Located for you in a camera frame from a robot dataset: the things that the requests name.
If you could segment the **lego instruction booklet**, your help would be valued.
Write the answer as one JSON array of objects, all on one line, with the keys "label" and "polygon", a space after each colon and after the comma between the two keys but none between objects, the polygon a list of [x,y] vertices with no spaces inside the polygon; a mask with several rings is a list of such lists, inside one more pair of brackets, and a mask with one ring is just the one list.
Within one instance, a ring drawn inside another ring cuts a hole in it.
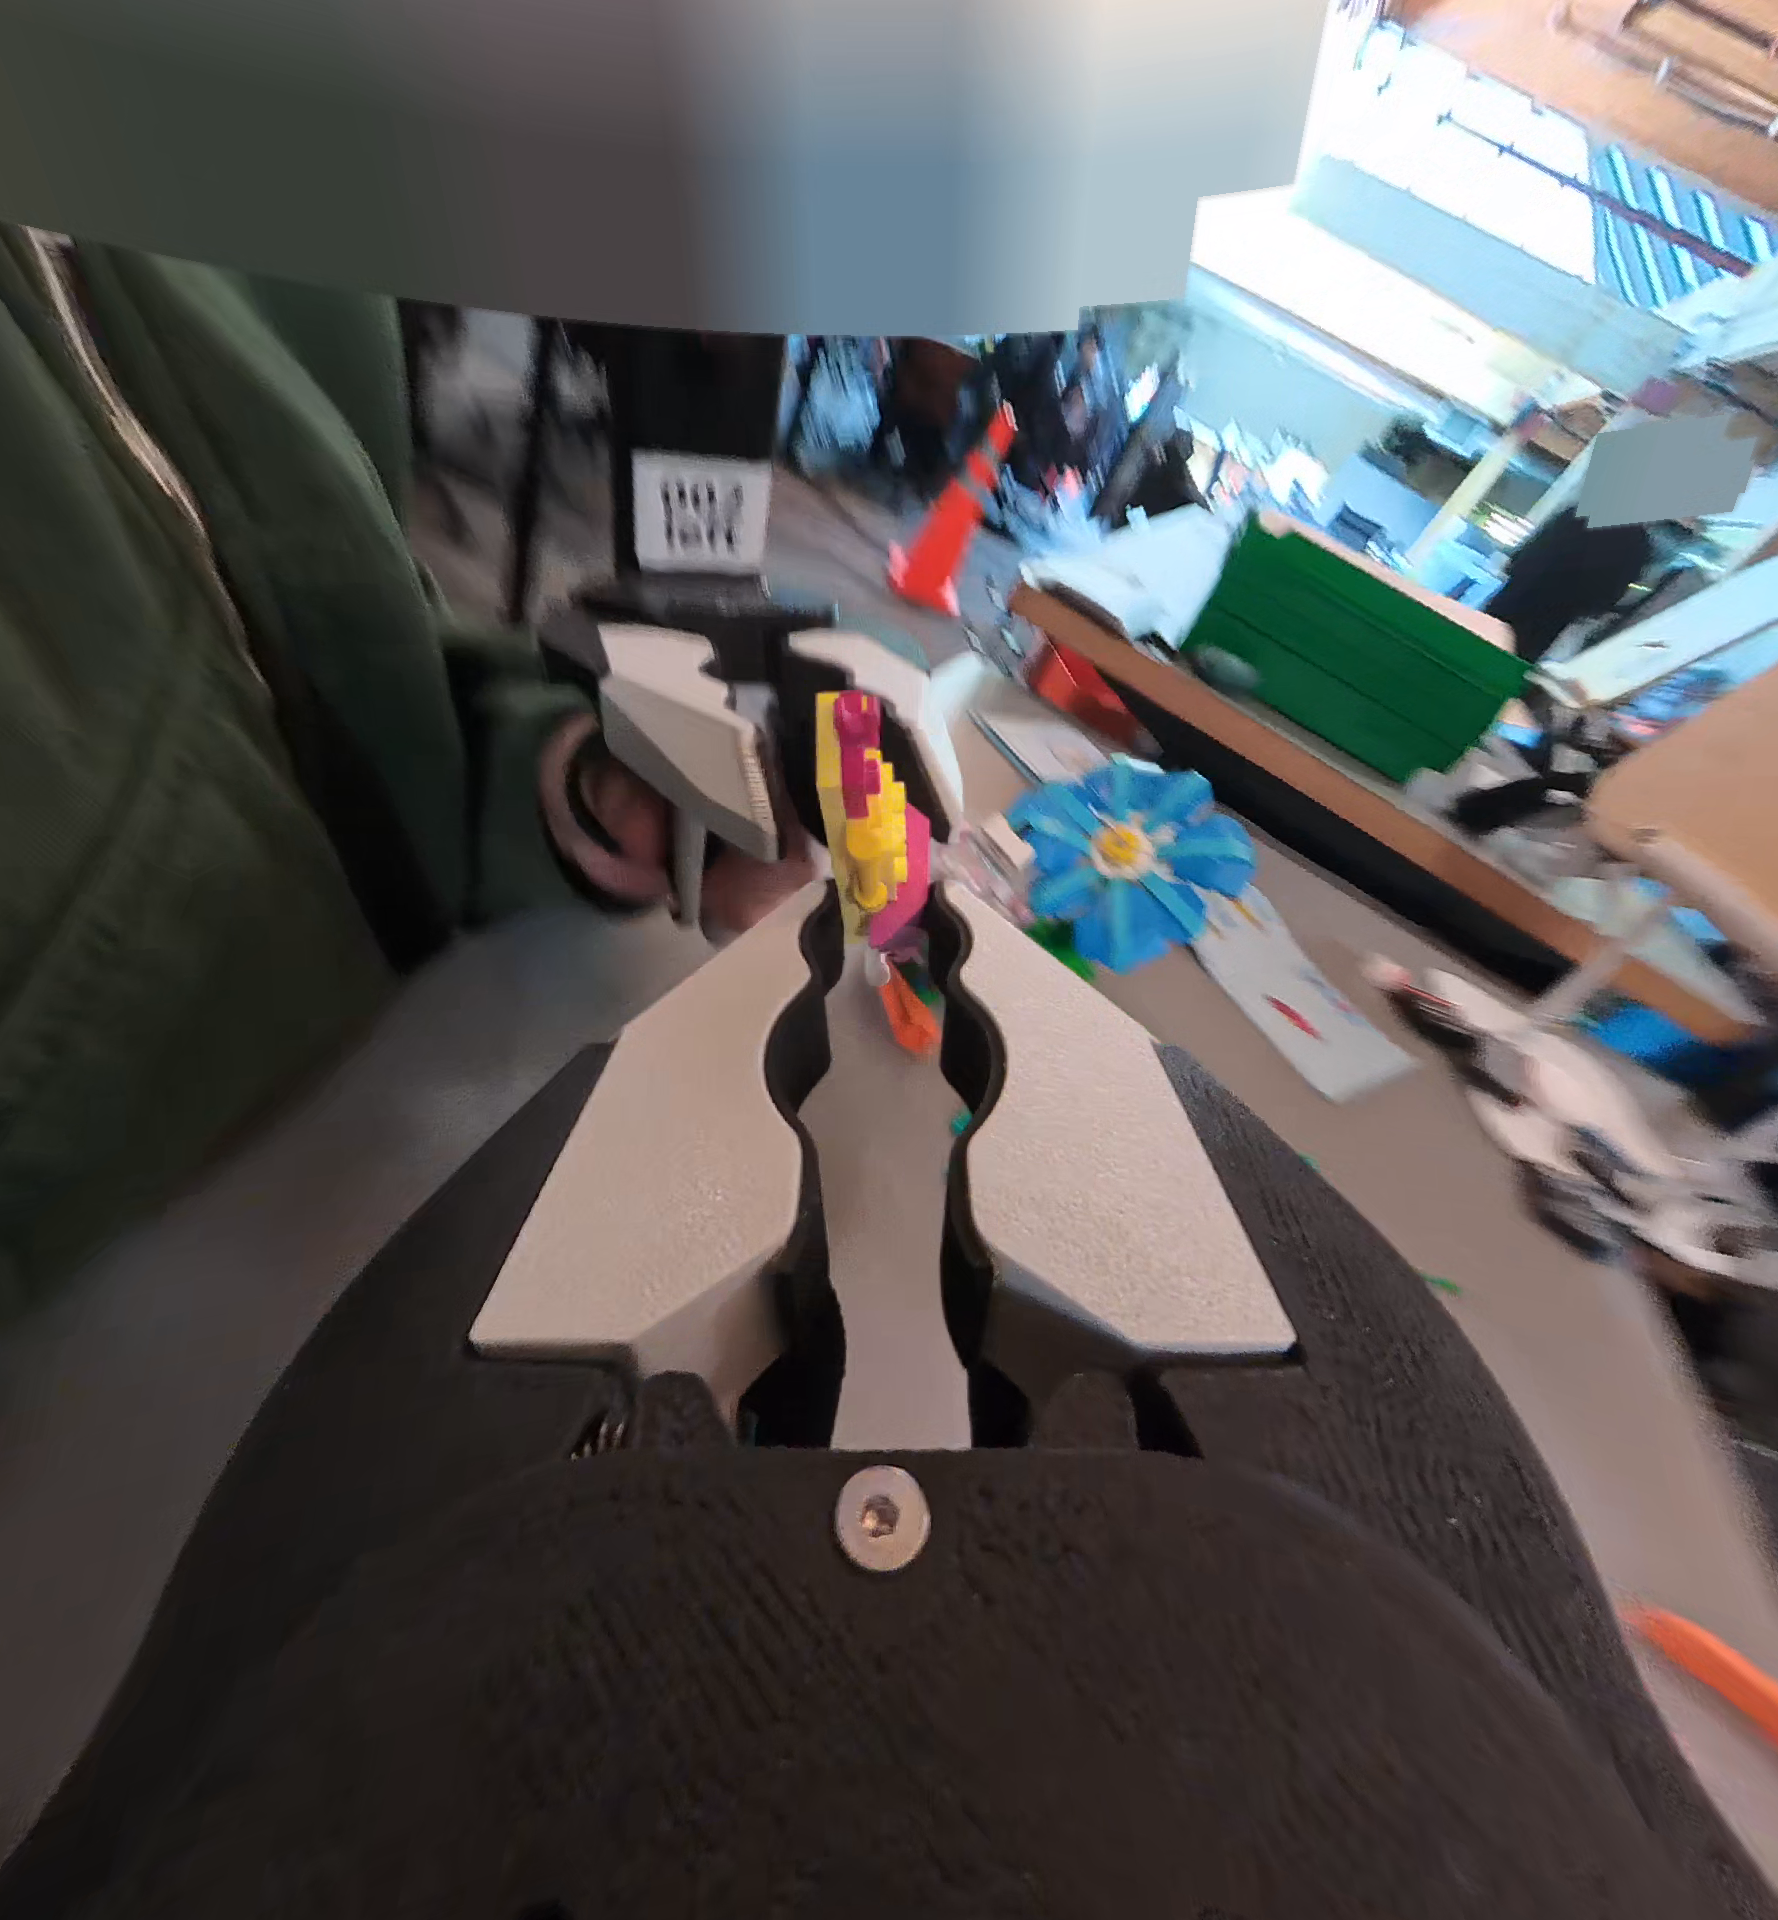
[{"label": "lego instruction booklet", "polygon": [[1198,963],[1312,1092],[1353,1104],[1413,1074],[1413,1056],[1312,963],[1253,885],[1206,895],[1204,913]]}]

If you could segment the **person's left forearm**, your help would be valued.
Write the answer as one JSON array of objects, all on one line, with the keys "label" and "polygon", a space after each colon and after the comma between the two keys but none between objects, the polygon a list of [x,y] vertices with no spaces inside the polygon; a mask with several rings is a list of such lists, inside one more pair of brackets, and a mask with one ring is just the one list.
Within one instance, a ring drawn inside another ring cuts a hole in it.
[{"label": "person's left forearm", "polygon": [[467,757],[468,917],[496,925],[585,895],[552,812],[589,717],[583,689],[554,680],[539,636],[449,619],[441,626]]}]

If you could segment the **person's left hand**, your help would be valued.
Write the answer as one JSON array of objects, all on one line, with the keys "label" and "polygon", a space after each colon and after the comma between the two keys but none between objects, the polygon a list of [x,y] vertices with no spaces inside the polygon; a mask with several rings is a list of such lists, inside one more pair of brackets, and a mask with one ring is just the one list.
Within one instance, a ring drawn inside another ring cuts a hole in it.
[{"label": "person's left hand", "polygon": [[[674,802],[614,757],[595,718],[575,713],[543,744],[539,812],[544,848],[576,898],[612,919],[661,910],[680,919]],[[725,945],[822,880],[822,853],[803,828],[785,832],[776,863],[715,845],[685,923]]]}]

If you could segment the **yellow and pink lego assembly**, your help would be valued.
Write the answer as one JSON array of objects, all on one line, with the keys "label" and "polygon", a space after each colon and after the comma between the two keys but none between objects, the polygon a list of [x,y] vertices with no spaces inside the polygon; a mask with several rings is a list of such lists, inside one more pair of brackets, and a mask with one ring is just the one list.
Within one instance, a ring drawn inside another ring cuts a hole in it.
[{"label": "yellow and pink lego assembly", "polygon": [[933,892],[933,826],[909,803],[881,747],[882,702],[822,692],[815,707],[815,792],[845,935],[882,985],[911,952]]}]

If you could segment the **light wooden table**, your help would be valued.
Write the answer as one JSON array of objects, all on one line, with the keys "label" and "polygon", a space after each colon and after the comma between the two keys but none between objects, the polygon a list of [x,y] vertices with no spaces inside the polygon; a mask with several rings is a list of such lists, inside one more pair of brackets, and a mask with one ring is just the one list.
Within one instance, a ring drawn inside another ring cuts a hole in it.
[{"label": "light wooden table", "polygon": [[1778,970],[1778,667],[1602,774],[1596,845]]}]

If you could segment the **blue lego flower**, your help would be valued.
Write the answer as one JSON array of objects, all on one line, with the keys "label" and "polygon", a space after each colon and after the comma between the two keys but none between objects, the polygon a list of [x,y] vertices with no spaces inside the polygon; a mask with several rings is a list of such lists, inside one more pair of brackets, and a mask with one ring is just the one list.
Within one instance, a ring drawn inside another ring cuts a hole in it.
[{"label": "blue lego flower", "polygon": [[1208,904],[1242,896],[1259,871],[1249,832],[1208,780],[1125,755],[1033,785],[1005,821],[1030,853],[1030,917],[1065,925],[1086,963],[1119,976],[1194,945]]}]

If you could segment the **long orange lego piece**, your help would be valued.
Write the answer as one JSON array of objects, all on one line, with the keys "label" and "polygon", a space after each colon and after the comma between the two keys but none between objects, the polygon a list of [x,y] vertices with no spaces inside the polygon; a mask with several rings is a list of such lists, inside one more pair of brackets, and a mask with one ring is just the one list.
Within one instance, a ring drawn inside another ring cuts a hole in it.
[{"label": "long orange lego piece", "polygon": [[1778,1680],[1704,1625],[1638,1600],[1619,1605],[1620,1621],[1673,1669],[1717,1696],[1778,1753]]}]

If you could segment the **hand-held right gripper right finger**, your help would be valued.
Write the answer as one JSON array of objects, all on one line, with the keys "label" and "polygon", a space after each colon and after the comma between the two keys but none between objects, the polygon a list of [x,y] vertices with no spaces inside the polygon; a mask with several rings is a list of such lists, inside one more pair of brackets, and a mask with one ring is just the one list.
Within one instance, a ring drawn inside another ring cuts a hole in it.
[{"label": "hand-held right gripper right finger", "polygon": [[951,1146],[940,1300],[971,1444],[1020,1447],[1078,1379],[1133,1428],[1168,1375],[1281,1368],[1298,1335],[1152,1033],[964,882],[937,892]]}]

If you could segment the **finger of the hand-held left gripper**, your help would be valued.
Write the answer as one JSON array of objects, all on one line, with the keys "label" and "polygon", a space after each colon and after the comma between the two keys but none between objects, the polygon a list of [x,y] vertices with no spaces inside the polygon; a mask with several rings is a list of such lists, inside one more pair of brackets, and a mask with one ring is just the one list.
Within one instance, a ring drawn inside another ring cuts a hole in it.
[{"label": "finger of the hand-held left gripper", "polygon": [[678,922],[702,923],[710,851],[769,865],[781,856],[781,781],[765,710],[737,707],[704,638],[598,621],[597,699],[614,757],[674,809]]},{"label": "finger of the hand-held left gripper", "polygon": [[817,700],[859,692],[881,707],[881,752],[907,789],[937,843],[964,826],[961,764],[951,738],[951,717],[920,659],[878,638],[846,628],[805,628],[790,636],[790,802],[805,828],[823,836],[817,802]]}]

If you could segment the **green zip jacket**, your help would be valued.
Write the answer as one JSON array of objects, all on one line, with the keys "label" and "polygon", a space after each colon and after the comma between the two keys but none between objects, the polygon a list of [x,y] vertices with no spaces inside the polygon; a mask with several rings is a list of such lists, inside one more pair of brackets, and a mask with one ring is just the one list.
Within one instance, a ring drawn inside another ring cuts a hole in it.
[{"label": "green zip jacket", "polygon": [[0,1329],[468,890],[396,302],[0,224]]}]

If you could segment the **orange traffic cone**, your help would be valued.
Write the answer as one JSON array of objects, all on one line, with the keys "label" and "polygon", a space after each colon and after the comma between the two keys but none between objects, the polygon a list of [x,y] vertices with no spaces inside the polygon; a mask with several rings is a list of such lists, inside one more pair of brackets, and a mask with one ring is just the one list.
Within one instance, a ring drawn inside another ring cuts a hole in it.
[{"label": "orange traffic cone", "polygon": [[961,571],[987,509],[997,503],[1016,434],[1016,410],[1009,401],[999,401],[984,438],[951,478],[911,541],[889,547],[885,578],[896,598],[939,617],[961,617]]}]

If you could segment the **small orange lego piece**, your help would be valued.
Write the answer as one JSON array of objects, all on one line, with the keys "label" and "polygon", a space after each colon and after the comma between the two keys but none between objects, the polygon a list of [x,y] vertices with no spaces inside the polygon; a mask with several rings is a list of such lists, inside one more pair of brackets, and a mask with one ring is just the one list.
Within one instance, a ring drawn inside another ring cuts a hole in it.
[{"label": "small orange lego piece", "polygon": [[891,1041],[911,1058],[939,1056],[944,1022],[906,970],[882,954],[872,954],[872,982]]}]

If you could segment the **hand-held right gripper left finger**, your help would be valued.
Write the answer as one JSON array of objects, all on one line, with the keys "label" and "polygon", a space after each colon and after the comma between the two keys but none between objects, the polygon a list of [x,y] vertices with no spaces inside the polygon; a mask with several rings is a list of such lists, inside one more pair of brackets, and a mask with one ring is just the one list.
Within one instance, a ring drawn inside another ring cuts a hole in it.
[{"label": "hand-held right gripper left finger", "polygon": [[813,882],[629,1022],[468,1334],[484,1359],[697,1379],[758,1445],[823,1447],[845,1317],[809,1095],[845,972]]}]

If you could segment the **green plastic case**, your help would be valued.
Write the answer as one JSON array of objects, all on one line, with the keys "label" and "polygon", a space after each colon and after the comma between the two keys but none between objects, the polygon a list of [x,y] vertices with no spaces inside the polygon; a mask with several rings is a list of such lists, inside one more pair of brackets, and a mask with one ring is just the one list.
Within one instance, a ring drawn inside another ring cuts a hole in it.
[{"label": "green plastic case", "polygon": [[1387,781],[1448,772],[1531,665],[1505,625],[1273,511],[1245,515],[1178,654]]}]

